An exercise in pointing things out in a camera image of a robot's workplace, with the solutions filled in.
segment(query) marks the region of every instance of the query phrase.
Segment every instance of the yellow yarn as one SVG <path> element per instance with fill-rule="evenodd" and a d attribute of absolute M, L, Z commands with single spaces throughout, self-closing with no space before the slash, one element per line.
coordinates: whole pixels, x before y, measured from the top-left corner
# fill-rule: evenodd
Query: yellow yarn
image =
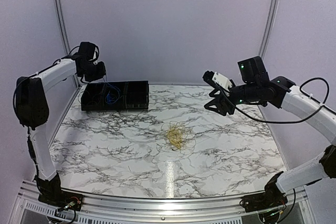
<path fill-rule="evenodd" d="M 166 137 L 169 142 L 178 150 L 182 148 L 184 141 L 190 134 L 190 130 L 186 129 L 181 123 L 169 123 L 169 129 L 166 132 Z"/>

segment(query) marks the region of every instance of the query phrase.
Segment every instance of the white marble table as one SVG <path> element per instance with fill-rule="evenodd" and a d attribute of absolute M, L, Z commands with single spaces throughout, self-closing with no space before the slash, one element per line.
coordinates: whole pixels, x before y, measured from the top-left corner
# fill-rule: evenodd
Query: white marble table
<path fill-rule="evenodd" d="M 76 98 L 50 148 L 62 186 L 146 198 L 262 190 L 285 170 L 268 126 L 238 112 L 224 117 L 205 110 L 211 90 L 150 86 L 148 111 L 83 112 Z M 256 106 L 241 107 L 261 117 Z M 181 151 L 165 139 L 171 121 L 185 123 L 194 136 Z"/>

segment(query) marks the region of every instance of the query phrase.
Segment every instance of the black plastic bin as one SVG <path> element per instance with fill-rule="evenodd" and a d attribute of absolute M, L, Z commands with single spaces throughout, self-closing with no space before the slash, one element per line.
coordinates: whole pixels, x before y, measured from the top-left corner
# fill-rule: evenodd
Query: black plastic bin
<path fill-rule="evenodd" d="M 81 97 L 83 111 L 148 109 L 148 81 L 87 84 Z"/>
<path fill-rule="evenodd" d="M 126 109 L 148 109 L 148 81 L 130 81 L 126 93 Z"/>
<path fill-rule="evenodd" d="M 80 99 L 82 110 L 101 110 L 104 86 L 104 83 L 90 83 L 86 86 Z"/>

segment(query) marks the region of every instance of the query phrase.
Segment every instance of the white wall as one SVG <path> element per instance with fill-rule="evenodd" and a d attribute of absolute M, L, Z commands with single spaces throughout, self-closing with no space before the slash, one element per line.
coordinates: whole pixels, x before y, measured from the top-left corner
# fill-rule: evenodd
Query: white wall
<path fill-rule="evenodd" d="M 258 54 L 270 0 L 62 0 L 71 46 L 96 42 L 109 81 L 205 84 Z"/>
<path fill-rule="evenodd" d="M 282 75 L 300 85 L 312 77 L 330 84 L 327 105 L 336 109 L 336 0 L 280 0 L 264 63 L 271 78 Z M 305 89 L 322 100 L 325 86 L 316 82 Z M 290 114 L 263 109 L 268 120 L 294 119 Z M 315 157 L 329 142 L 307 124 L 271 125 L 290 168 Z M 307 187 L 319 224 L 336 220 L 336 179 Z"/>
<path fill-rule="evenodd" d="M 34 167 L 27 151 L 26 129 L 14 115 L 16 79 L 48 67 L 64 55 L 53 0 L 0 0 L 0 217 L 7 223 L 23 179 Z M 47 96 L 48 136 L 74 92 L 72 80 Z"/>

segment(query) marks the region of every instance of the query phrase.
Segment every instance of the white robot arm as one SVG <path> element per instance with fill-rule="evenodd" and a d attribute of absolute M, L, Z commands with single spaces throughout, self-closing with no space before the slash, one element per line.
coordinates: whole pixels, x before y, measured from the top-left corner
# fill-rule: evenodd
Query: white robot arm
<path fill-rule="evenodd" d="M 28 127 L 28 149 L 36 166 L 36 184 L 41 202 L 65 207 L 69 199 L 82 195 L 61 190 L 59 175 L 50 157 L 46 138 L 49 108 L 45 94 L 63 80 L 77 75 L 86 81 L 101 79 L 105 74 L 103 62 L 97 63 L 99 49 L 82 42 L 78 52 L 57 60 L 52 66 L 29 77 L 20 77 L 13 96 L 14 111 L 20 123 Z"/>
<path fill-rule="evenodd" d="M 214 88 L 214 91 L 209 94 L 214 99 L 204 106 L 206 109 L 223 116 L 227 113 L 233 114 L 236 109 L 262 123 L 307 122 L 331 143 L 323 153 L 305 164 L 276 174 L 266 184 L 264 193 L 244 196 L 241 204 L 246 212 L 280 206 L 284 201 L 287 202 L 286 192 L 299 186 L 311 185 L 324 178 L 336 178 L 336 113 L 304 93 L 300 87 L 285 77 L 269 80 L 260 57 L 241 61 L 238 65 L 245 82 L 240 86 L 235 86 L 232 80 L 217 72 L 205 72 L 204 81 Z M 236 106 L 238 104 L 266 106 L 268 102 L 298 116 L 301 120 L 270 122 L 254 119 Z M 275 216 L 267 221 L 267 223 L 277 223 L 278 218 Z"/>

